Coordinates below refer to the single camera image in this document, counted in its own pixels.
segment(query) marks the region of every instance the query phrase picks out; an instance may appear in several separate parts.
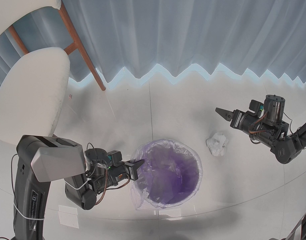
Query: white tile floor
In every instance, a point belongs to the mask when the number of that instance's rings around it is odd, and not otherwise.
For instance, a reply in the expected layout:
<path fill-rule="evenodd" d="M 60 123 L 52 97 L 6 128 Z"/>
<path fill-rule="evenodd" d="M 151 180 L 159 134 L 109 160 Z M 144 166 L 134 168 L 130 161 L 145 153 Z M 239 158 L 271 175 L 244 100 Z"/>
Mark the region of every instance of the white tile floor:
<path fill-rule="evenodd" d="M 95 236 L 268 240 L 286 237 L 304 214 L 306 150 L 282 165 L 266 146 L 255 146 L 246 134 L 230 128 L 215 107 L 246 111 L 251 99 L 263 101 L 266 94 L 277 94 L 286 99 L 285 112 L 294 119 L 292 129 L 296 130 L 306 121 L 306 85 L 286 77 L 266 74 L 257 78 L 253 73 L 240 77 L 225 70 L 217 70 L 208 81 L 199 72 L 186 71 L 173 85 L 165 74 L 150 73 L 144 84 L 143 79 L 122 74 L 116 86 L 105 92 L 93 80 L 84 87 L 69 82 L 55 134 L 84 148 L 91 142 L 107 151 L 121 150 L 124 160 L 153 139 L 183 142 L 202 160 L 204 173 L 198 193 L 178 207 L 136 211 L 126 187 L 118 195 L 108 191 L 99 206 L 85 211 L 66 198 L 64 181 L 58 180 L 51 183 L 46 240 Z M 218 131 L 229 139 L 223 157 L 213 157 L 205 144 Z M 14 153 L 15 146 L 0 141 L 0 236 L 6 237 L 13 236 L 9 164 Z M 59 206 L 77 208 L 77 215 L 63 217 Z M 70 222 L 71 227 L 63 225 Z"/>

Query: blue-gray curtain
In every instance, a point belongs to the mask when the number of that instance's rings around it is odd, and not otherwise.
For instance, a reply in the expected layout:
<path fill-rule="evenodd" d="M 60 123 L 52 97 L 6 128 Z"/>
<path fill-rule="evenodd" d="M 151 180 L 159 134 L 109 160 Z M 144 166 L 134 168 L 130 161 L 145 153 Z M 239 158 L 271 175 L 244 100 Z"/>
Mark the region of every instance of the blue-gray curtain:
<path fill-rule="evenodd" d="M 192 63 L 211 74 L 219 63 L 237 74 L 306 82 L 306 0 L 63 0 L 95 67 L 107 82 L 126 67 L 141 78 L 156 63 L 177 76 Z M 58 12 L 42 8 L 14 24 L 29 51 L 72 40 Z M 0 36 L 0 84 L 21 51 Z M 78 51 L 71 77 L 90 71 Z"/>

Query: trash bag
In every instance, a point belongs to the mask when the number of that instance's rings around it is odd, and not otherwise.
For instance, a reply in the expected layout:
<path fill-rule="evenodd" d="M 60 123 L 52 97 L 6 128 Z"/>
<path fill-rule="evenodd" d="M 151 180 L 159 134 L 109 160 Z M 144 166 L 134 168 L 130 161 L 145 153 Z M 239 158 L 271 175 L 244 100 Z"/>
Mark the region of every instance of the trash bag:
<path fill-rule="evenodd" d="M 141 159 L 145 162 L 138 169 L 139 179 L 131 186 L 136 209 L 143 203 L 155 208 L 178 206 L 199 190 L 202 163 L 188 146 L 167 139 L 152 141 L 140 146 L 131 157 L 132 162 Z"/>

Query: white label sticker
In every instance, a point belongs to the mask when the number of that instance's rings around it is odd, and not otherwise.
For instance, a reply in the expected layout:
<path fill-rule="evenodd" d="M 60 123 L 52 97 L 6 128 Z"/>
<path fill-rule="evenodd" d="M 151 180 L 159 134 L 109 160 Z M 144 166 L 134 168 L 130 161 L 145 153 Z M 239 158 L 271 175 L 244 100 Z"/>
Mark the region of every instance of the white label sticker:
<path fill-rule="evenodd" d="M 135 179 L 132 167 L 129 167 L 129 170 L 130 170 L 130 174 L 131 174 L 131 179 Z"/>
<path fill-rule="evenodd" d="M 241 117 L 242 117 L 242 113 L 239 113 L 238 118 L 237 118 L 237 120 L 236 120 L 236 123 L 235 123 L 234 127 L 237 127 L 237 126 L 238 126 L 238 123 L 240 122 Z"/>

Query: small crumpled object on floor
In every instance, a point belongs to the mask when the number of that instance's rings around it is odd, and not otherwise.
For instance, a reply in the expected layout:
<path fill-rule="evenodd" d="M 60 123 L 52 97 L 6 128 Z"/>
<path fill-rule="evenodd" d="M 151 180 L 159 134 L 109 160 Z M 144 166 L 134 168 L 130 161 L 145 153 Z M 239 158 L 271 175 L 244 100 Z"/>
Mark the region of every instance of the small crumpled object on floor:
<path fill-rule="evenodd" d="M 220 155 L 224 155 L 227 142 L 228 139 L 225 137 L 225 135 L 217 132 L 212 138 L 206 140 L 206 145 L 210 149 L 211 154 L 218 157 Z"/>
<path fill-rule="evenodd" d="M 132 182 L 131 198 L 137 210 L 181 205 L 199 190 L 203 169 L 200 157 L 188 146 L 160 139 L 140 146 L 131 162 L 144 159 Z"/>

